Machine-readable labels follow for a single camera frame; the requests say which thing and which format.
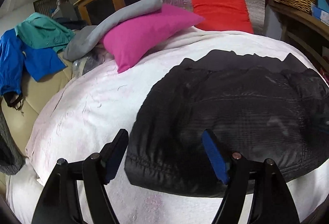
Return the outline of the white pink bed blanket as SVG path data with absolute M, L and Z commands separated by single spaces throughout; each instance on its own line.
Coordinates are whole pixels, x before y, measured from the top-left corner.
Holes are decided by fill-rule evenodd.
M 109 60 L 71 80 L 42 108 L 28 128 L 22 169 L 6 179 L 6 200 L 22 223 L 30 223 L 56 161 L 82 160 L 112 141 L 121 128 L 131 130 L 151 87 L 183 59 L 198 60 L 211 50 L 256 54 L 280 60 L 295 55 L 311 62 L 293 46 L 272 38 L 238 31 L 206 32 L 189 28 L 155 47 L 136 66 L 118 73 Z M 210 223 L 220 198 L 192 198 L 133 186 L 120 169 L 106 187 L 121 223 Z

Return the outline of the teal jacket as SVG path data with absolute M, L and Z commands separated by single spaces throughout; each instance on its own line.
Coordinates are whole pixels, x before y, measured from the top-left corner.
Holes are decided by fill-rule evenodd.
M 52 18 L 33 13 L 15 26 L 16 36 L 33 49 L 63 50 L 73 39 L 74 33 Z

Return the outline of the light blue cardboard box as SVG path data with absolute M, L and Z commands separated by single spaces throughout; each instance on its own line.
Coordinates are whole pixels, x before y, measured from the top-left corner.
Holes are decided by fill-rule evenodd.
M 317 0 L 317 7 L 326 13 L 329 13 L 329 5 L 326 0 Z

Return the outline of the magenta pillow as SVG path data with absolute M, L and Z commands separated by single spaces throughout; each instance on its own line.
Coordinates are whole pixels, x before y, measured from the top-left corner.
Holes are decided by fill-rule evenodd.
M 203 17 L 169 4 L 147 15 L 126 20 L 108 31 L 101 43 L 113 55 L 122 73 L 136 65 L 148 50 L 176 32 L 195 26 Z

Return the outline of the beige sofa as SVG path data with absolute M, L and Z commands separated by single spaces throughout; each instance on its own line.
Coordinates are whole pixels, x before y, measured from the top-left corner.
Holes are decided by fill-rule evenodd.
M 69 160 L 80 156 L 74 148 L 78 140 L 79 99 L 85 97 L 80 86 L 87 78 L 73 75 L 73 63 L 65 60 L 65 69 L 36 82 L 30 76 L 22 79 L 21 110 L 1 103 L 9 131 L 23 155 L 23 166 L 6 177 L 6 201 L 36 202 L 61 155 Z

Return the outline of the white blue tissue pack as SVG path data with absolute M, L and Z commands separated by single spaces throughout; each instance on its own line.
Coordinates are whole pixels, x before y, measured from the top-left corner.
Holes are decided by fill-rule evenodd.
M 329 25 L 329 13 L 318 8 L 314 3 L 311 3 L 312 16 L 326 25 Z

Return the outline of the grey folded garment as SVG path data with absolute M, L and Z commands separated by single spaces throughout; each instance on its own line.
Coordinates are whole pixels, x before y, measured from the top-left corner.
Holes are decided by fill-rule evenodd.
M 140 0 L 119 9 L 98 25 L 83 27 L 68 43 L 63 58 L 70 62 L 82 58 L 115 26 L 126 20 L 156 12 L 160 8 L 162 8 L 162 0 Z

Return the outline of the wooden side table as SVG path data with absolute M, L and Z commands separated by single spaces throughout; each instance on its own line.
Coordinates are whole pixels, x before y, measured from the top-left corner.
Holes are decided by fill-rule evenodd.
M 328 80 L 328 26 L 313 16 L 272 0 L 270 9 L 282 26 L 280 39 L 299 49 Z

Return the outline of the blue jacket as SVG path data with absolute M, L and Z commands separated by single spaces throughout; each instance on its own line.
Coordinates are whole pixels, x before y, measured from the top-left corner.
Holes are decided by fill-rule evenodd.
M 16 36 L 15 30 L 1 36 L 1 95 L 20 95 L 23 72 L 39 81 L 63 70 L 66 65 L 53 49 L 33 49 Z

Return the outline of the black puffer jacket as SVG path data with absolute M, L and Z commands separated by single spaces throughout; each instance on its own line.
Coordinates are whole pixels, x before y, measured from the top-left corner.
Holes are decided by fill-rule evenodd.
M 328 160 L 328 86 L 292 54 L 279 60 L 212 50 L 184 59 L 140 107 L 124 166 L 130 183 L 223 196 L 202 145 L 206 129 L 249 160 L 273 159 L 291 181 Z

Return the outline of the black jacket on sofa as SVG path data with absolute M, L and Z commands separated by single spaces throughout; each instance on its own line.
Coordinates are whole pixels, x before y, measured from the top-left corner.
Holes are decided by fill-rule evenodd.
M 23 167 L 25 161 L 12 138 L 2 110 L 0 114 L 0 132 L 1 172 L 6 175 L 15 175 Z

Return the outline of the red cushion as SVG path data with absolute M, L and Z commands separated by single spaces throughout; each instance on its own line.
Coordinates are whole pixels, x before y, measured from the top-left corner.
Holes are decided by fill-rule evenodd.
M 204 31 L 254 32 L 245 0 L 191 0 L 193 12 L 204 18 Z

